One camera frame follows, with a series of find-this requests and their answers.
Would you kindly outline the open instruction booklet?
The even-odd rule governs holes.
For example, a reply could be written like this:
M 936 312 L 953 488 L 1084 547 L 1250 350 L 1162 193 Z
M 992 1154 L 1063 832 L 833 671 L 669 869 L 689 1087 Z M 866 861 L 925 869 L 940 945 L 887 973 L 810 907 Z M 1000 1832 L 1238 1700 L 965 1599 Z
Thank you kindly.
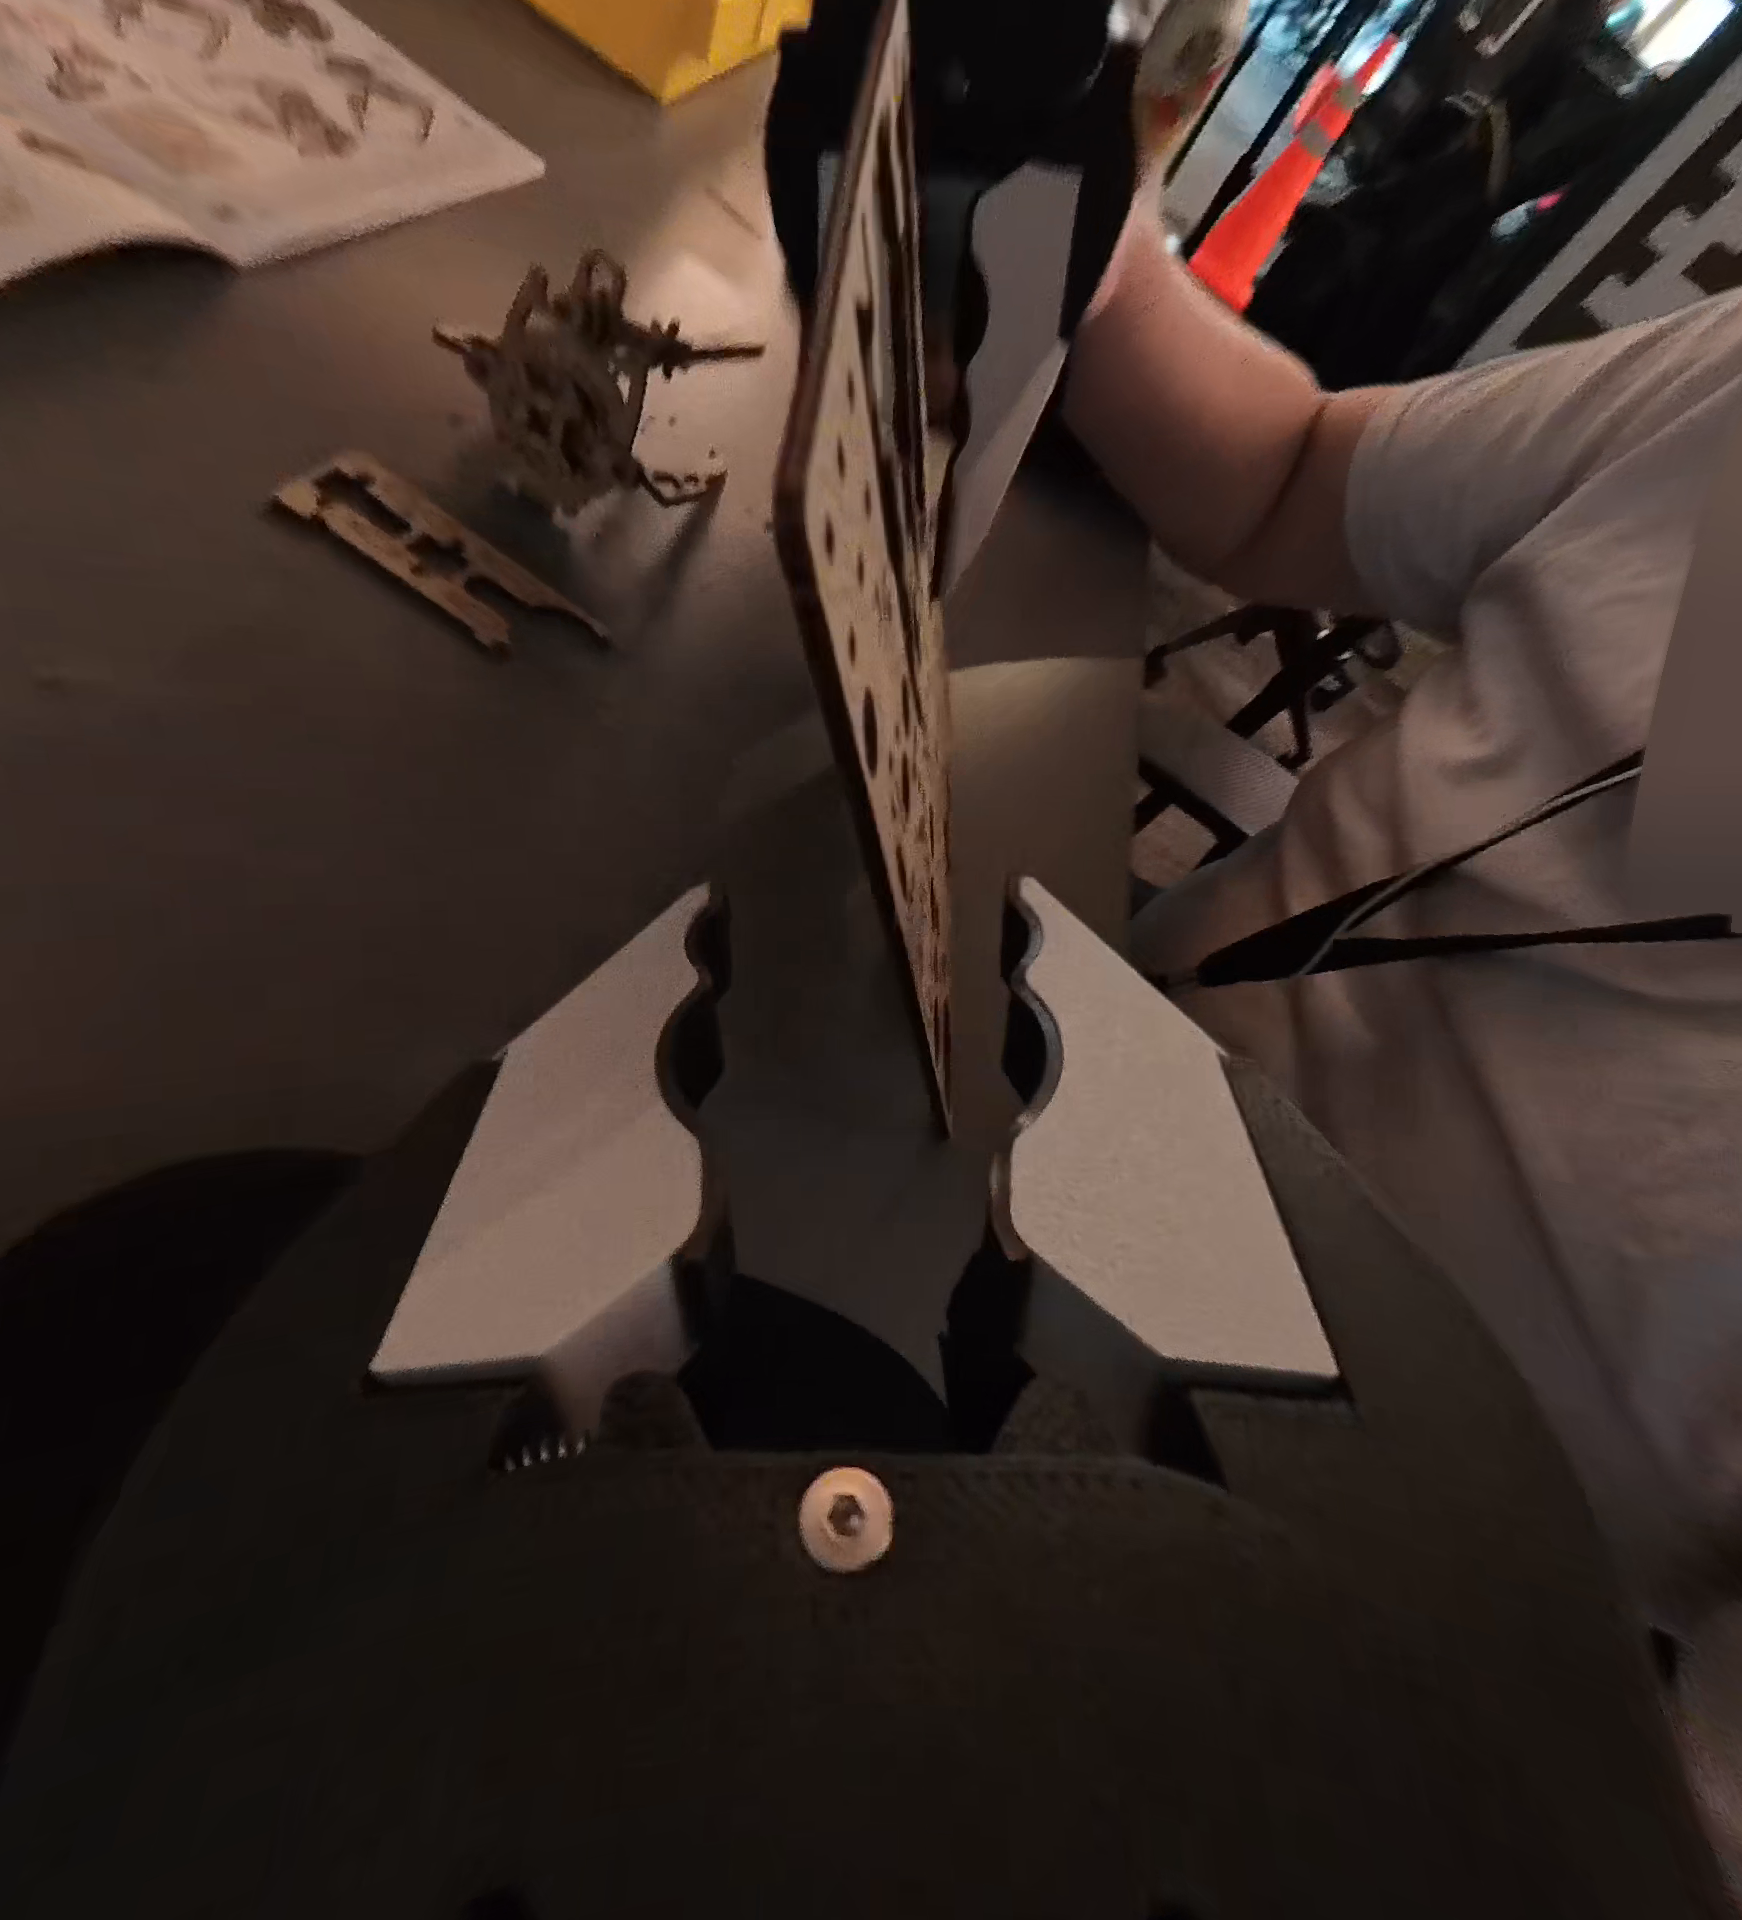
M 261 268 L 544 161 L 325 2 L 0 2 L 0 290 L 120 247 Z

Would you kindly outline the large wooden parts sheet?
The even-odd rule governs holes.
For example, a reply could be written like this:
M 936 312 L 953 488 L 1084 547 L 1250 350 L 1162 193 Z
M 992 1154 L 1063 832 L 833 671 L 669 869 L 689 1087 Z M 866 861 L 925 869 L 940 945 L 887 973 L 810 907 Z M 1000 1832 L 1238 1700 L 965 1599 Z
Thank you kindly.
M 933 588 L 910 9 L 872 5 L 847 69 L 772 536 L 933 1123 L 950 1136 L 950 671 Z

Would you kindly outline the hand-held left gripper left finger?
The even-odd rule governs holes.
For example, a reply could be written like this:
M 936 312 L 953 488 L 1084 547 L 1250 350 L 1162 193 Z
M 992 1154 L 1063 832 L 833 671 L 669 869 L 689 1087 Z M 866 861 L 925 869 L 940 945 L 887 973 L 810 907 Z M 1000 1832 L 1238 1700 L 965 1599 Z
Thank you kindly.
M 690 1362 L 730 1268 L 701 1132 L 727 983 L 727 902 L 701 882 L 501 1048 L 378 1388 L 615 1388 Z

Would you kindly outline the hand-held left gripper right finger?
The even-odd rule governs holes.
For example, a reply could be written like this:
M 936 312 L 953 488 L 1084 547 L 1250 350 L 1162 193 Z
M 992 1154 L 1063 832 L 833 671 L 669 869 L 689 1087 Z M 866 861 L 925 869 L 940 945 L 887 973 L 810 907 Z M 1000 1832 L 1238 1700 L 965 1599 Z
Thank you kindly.
M 992 1222 L 1023 1350 L 1079 1388 L 1337 1388 L 1226 1056 L 1044 882 L 1007 891 Z

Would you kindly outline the small wooden parts strip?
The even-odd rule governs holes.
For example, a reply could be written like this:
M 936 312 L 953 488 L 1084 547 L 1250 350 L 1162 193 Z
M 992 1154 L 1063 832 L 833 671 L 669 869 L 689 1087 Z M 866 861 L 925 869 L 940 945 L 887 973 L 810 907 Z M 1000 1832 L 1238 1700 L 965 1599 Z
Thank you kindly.
M 487 655 L 513 652 L 513 613 L 565 620 L 600 649 L 611 646 L 593 613 L 367 452 L 337 452 L 280 480 L 271 508 L 372 566 Z

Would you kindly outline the black office chair base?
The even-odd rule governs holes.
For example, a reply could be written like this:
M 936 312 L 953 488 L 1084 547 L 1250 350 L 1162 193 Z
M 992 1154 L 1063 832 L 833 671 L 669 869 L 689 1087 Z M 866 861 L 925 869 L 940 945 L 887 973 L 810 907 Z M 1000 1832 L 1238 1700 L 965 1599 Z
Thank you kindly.
M 1314 759 L 1314 712 L 1337 704 L 1352 692 L 1348 666 L 1364 662 L 1385 675 L 1406 655 L 1402 630 L 1383 617 L 1341 617 L 1330 613 L 1291 610 L 1275 604 L 1239 604 L 1200 625 L 1184 627 L 1150 646 L 1143 658 L 1143 687 L 1163 681 L 1167 662 L 1217 639 L 1245 646 L 1268 635 L 1277 652 L 1277 673 L 1226 723 L 1226 733 L 1256 738 L 1280 712 L 1291 726 L 1291 755 L 1277 765 L 1297 772 Z

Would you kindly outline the orange traffic cone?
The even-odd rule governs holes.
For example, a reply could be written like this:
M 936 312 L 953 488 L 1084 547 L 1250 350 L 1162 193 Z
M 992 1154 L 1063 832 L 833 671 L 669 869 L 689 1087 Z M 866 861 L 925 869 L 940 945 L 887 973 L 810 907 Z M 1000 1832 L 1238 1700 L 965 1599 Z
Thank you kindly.
M 1325 60 L 1277 127 L 1283 142 L 1249 165 L 1243 186 L 1187 245 L 1184 266 L 1230 311 L 1245 312 L 1256 285 L 1285 243 L 1291 222 L 1351 128 L 1364 100 L 1402 52 L 1402 34 L 1385 31 L 1362 60 Z

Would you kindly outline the person's right forearm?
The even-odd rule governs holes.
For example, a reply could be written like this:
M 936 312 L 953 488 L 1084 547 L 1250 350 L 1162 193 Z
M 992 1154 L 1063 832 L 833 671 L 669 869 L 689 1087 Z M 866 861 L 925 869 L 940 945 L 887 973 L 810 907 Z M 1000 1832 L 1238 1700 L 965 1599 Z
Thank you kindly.
M 1073 336 L 1063 421 L 1191 578 L 1249 604 L 1369 613 L 1348 479 L 1380 390 L 1327 395 L 1171 255 L 1141 189 Z

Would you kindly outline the black white patterned board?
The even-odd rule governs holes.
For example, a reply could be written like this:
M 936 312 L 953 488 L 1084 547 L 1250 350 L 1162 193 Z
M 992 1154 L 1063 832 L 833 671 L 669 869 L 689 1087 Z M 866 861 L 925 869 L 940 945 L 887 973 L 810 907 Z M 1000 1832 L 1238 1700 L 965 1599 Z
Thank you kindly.
M 1742 94 L 1471 346 L 1463 365 L 1597 340 L 1742 290 Z

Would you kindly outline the yellow plastic bin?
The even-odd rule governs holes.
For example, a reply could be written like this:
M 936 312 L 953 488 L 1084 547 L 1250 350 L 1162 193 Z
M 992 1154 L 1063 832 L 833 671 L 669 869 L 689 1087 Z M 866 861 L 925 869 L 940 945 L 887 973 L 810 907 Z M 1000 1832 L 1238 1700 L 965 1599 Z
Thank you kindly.
M 761 60 L 810 2 L 529 2 L 529 12 L 660 105 Z

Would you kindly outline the assembled wooden gear model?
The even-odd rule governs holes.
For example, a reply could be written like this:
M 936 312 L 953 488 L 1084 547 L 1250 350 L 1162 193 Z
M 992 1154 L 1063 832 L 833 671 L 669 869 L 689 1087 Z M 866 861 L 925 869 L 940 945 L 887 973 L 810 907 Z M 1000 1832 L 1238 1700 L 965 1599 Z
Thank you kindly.
M 697 345 L 677 323 L 627 315 L 627 272 L 592 247 L 563 290 L 533 266 L 501 325 L 477 331 L 434 323 L 430 343 L 450 352 L 487 396 L 498 452 L 498 480 L 555 517 L 576 517 L 611 494 L 643 494 L 680 511 L 710 500 L 722 467 L 669 474 L 636 449 L 648 387 L 697 367 L 760 360 L 752 343 Z

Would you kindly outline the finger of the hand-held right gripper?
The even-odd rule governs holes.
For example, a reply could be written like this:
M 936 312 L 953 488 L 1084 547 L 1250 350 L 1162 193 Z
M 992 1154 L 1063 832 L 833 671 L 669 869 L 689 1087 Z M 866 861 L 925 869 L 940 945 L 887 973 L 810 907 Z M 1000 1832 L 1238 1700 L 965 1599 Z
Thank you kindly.
M 974 198 L 956 315 L 978 323 L 978 340 L 962 362 L 936 588 L 974 563 L 1063 371 L 1075 219 L 1075 168 L 1017 168 Z
M 812 302 L 820 272 L 820 157 L 826 152 L 820 55 L 812 30 L 778 42 L 778 73 L 761 123 L 769 226 L 794 302 Z

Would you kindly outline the white bottle red cap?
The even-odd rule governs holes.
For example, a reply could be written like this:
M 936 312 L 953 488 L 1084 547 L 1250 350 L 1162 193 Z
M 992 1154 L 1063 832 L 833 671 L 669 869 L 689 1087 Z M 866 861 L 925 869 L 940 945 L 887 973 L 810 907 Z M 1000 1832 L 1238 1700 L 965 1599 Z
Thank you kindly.
M 1209 105 L 1235 63 L 1249 2 L 1162 2 L 1149 18 L 1134 71 L 1134 118 L 1149 149 L 1162 149 Z

